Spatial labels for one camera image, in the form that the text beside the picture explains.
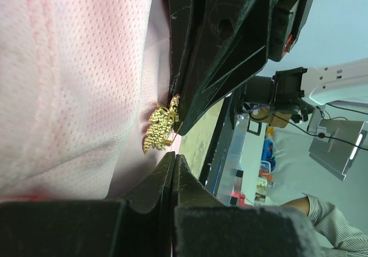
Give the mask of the pink garment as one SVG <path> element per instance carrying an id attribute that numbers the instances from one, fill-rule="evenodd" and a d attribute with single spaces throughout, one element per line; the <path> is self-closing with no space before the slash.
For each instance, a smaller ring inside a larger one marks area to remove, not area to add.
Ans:
<path id="1" fill-rule="evenodd" d="M 169 81 L 167 0 L 1 0 L 1 201 L 128 191 Z"/>

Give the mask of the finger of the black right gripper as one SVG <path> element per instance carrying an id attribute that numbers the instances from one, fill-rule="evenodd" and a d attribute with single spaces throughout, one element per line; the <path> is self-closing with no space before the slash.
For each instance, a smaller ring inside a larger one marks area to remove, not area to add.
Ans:
<path id="1" fill-rule="evenodd" d="M 181 94 L 206 0 L 166 0 L 170 23 L 168 100 Z"/>

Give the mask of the gold rhinestone brooch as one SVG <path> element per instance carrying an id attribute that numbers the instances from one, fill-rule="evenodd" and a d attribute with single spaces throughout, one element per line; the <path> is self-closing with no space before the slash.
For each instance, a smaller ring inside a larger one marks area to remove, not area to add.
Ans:
<path id="1" fill-rule="evenodd" d="M 179 100 L 180 95 L 176 94 L 170 100 L 169 106 L 162 103 L 156 105 L 148 119 L 148 128 L 143 140 L 143 152 L 146 154 L 150 149 L 164 151 L 172 146 L 177 134 L 172 139 L 170 136 L 174 129 L 174 124 L 179 122 Z"/>

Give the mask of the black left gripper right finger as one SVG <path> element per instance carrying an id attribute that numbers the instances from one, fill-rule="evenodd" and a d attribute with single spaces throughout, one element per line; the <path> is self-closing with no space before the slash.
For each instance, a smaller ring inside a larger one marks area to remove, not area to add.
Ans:
<path id="1" fill-rule="evenodd" d="M 312 224 L 295 208 L 225 206 L 183 155 L 173 184 L 173 256 L 322 256 Z"/>

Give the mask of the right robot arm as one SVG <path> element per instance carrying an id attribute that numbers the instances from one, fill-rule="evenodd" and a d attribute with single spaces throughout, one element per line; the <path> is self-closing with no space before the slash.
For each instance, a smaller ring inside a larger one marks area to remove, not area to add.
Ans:
<path id="1" fill-rule="evenodd" d="M 301 114 L 367 94 L 367 60 L 299 67 L 270 80 L 258 73 L 296 44 L 313 0 L 168 0 L 171 31 L 169 97 L 180 96 L 174 130 L 185 135 L 229 93 L 275 112 Z"/>

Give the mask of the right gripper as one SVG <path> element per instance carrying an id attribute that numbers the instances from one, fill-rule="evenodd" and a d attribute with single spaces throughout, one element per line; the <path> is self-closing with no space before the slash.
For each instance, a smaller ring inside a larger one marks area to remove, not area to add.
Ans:
<path id="1" fill-rule="evenodd" d="M 179 94 L 178 133 L 295 46 L 313 0 L 206 0 Z"/>

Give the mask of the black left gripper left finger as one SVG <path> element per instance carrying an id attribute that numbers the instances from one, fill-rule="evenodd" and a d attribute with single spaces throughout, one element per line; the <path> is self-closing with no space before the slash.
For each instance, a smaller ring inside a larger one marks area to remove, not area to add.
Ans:
<path id="1" fill-rule="evenodd" d="M 115 200 L 1 204 L 2 256 L 170 256 L 175 153 Z"/>

